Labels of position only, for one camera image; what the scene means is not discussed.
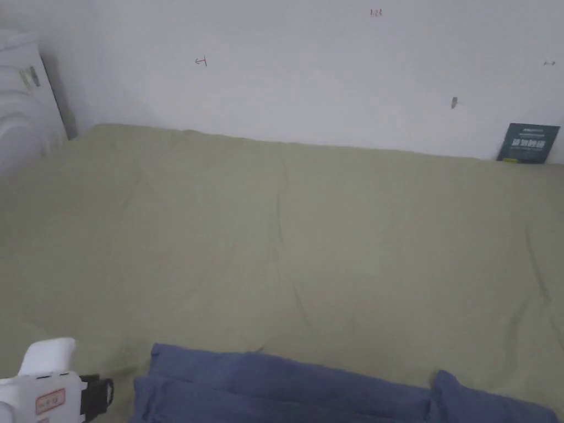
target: blue blanket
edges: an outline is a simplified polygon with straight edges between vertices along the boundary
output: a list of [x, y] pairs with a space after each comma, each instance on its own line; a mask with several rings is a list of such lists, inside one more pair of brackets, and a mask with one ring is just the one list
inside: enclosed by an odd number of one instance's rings
[[266, 354], [217, 354], [156, 344], [135, 382], [131, 423], [557, 423], [546, 408], [461, 386], [392, 384]]

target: red label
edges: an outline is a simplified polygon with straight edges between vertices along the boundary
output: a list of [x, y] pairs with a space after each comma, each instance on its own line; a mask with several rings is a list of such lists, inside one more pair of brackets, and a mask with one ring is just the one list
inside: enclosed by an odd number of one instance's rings
[[36, 399], [36, 414], [39, 416], [40, 414], [52, 410], [53, 408], [60, 407], [65, 403], [66, 399], [67, 393], [64, 389], [59, 389], [58, 391], [51, 392], [50, 394], [40, 396]]

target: pencil mark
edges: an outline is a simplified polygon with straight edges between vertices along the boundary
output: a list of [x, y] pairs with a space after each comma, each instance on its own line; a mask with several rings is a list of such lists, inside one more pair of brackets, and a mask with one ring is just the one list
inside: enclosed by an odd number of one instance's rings
[[199, 65], [200, 63], [204, 62], [206, 67], [208, 67], [208, 62], [206, 61], [206, 56], [203, 59], [196, 59], [196, 64]]

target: white object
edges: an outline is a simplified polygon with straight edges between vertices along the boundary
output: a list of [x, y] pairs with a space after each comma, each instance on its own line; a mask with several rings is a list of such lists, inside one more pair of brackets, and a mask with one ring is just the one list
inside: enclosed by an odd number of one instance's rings
[[[0, 380], [0, 423], [86, 420], [81, 402], [89, 384], [68, 370], [74, 347], [72, 338], [36, 342], [29, 347], [18, 376]], [[112, 397], [108, 389], [108, 404]]]
[[0, 177], [66, 138], [34, 35], [0, 30]]
[[47, 372], [66, 372], [76, 347], [73, 338], [39, 341], [28, 348], [18, 376]]

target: bed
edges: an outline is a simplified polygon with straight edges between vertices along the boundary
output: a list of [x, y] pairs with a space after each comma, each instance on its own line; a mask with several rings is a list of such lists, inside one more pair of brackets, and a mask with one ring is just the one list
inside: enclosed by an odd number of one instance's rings
[[72, 336], [131, 412], [155, 342], [564, 415], [564, 167], [100, 125], [0, 182], [0, 369]]

